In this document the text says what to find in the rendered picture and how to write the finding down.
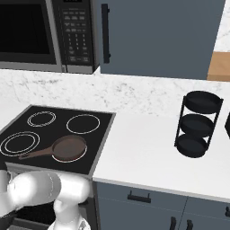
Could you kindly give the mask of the brown frying pan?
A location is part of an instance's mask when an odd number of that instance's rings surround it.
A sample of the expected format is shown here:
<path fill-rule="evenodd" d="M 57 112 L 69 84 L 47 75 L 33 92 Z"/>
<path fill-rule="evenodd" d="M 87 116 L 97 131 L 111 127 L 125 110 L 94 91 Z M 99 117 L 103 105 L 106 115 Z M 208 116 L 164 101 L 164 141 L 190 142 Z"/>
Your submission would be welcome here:
<path fill-rule="evenodd" d="M 66 163 L 78 160 L 86 153 L 86 150 L 86 141 L 82 137 L 69 135 L 59 138 L 48 148 L 21 155 L 19 159 L 51 155 L 55 160 Z"/>

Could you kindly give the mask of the black glass hob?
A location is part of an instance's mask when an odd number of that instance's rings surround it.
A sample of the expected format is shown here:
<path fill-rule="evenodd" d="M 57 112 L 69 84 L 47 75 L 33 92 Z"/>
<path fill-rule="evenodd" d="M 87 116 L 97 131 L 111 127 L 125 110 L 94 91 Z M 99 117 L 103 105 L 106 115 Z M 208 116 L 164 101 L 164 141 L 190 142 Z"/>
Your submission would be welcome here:
<path fill-rule="evenodd" d="M 54 170 L 92 177 L 114 117 L 110 112 L 30 105 L 0 130 L 0 159 L 16 173 Z M 72 163 L 58 162 L 51 155 L 19 158 L 68 135 L 82 137 L 87 146 L 85 154 Z"/>

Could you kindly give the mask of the blue-grey drawer front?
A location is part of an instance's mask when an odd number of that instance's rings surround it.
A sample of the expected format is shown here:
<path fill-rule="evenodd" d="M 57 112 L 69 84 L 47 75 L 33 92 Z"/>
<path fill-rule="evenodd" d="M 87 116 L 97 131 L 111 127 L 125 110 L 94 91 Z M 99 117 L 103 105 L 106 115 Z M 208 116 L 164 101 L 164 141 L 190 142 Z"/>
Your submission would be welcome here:
<path fill-rule="evenodd" d="M 159 208 L 163 210 L 182 212 L 187 200 L 185 196 L 175 195 L 172 193 L 143 190 L 105 182 L 96 182 L 94 187 L 97 190 L 99 205 L 102 206 L 105 204 L 110 208 L 121 208 L 122 206 L 130 208 L 132 205 L 135 205 L 144 208 Z M 150 193 L 151 203 L 128 200 L 127 196 L 131 190 L 133 195 L 141 197 L 146 197 L 148 193 Z"/>
<path fill-rule="evenodd" d="M 230 203 L 188 197 L 184 211 L 192 215 L 230 219 L 225 215 L 226 207 L 230 207 Z"/>

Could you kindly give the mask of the blue-grey base cupboard door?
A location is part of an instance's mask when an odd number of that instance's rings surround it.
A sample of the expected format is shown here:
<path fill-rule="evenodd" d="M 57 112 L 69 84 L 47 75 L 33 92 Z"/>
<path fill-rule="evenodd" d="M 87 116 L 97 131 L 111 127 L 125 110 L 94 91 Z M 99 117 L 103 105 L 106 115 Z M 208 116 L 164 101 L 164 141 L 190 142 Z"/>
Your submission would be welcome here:
<path fill-rule="evenodd" d="M 203 217 L 188 213 L 183 214 L 179 230 L 186 230 L 187 220 L 192 221 L 192 230 L 230 230 L 230 220 Z"/>
<path fill-rule="evenodd" d="M 181 212 L 159 208 L 144 208 L 132 205 L 130 208 L 110 208 L 99 205 L 101 230 L 170 230 L 171 217 L 176 218 L 178 229 Z"/>

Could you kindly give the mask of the black and silver microwave oven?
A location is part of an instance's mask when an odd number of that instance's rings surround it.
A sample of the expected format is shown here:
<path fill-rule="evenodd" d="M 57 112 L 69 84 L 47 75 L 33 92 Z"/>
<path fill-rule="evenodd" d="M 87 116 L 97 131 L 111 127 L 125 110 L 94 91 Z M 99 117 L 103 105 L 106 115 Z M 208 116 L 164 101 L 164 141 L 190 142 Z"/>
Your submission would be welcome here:
<path fill-rule="evenodd" d="M 93 0 L 0 0 L 0 69 L 92 74 Z"/>

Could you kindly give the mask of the black object at worktop edge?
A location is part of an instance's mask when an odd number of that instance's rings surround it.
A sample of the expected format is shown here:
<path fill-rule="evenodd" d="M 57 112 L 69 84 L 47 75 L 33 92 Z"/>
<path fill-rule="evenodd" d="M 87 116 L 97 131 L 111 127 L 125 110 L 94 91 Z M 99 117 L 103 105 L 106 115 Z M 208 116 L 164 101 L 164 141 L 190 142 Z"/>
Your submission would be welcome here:
<path fill-rule="evenodd" d="M 229 114 L 228 114 L 227 119 L 226 119 L 225 129 L 226 129 L 226 134 L 228 135 L 228 137 L 230 139 L 230 111 L 229 111 Z"/>

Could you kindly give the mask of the light wooden shelf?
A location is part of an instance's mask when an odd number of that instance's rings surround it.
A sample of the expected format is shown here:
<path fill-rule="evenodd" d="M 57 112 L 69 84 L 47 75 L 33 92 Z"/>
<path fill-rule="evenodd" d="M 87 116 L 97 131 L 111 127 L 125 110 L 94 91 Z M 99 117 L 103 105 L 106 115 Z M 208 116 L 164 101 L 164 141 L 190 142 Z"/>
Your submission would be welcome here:
<path fill-rule="evenodd" d="M 214 52 L 208 70 L 209 81 L 230 82 L 230 52 Z"/>

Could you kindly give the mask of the blue-grey wall cupboard door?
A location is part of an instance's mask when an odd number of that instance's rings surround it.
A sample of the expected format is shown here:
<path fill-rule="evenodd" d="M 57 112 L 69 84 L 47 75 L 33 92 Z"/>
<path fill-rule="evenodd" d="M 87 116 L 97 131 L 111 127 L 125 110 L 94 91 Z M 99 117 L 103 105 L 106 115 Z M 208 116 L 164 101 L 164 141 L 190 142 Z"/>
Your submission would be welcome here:
<path fill-rule="evenodd" d="M 101 72 L 205 80 L 226 0 L 95 0 Z M 110 63 L 103 62 L 102 4 Z"/>

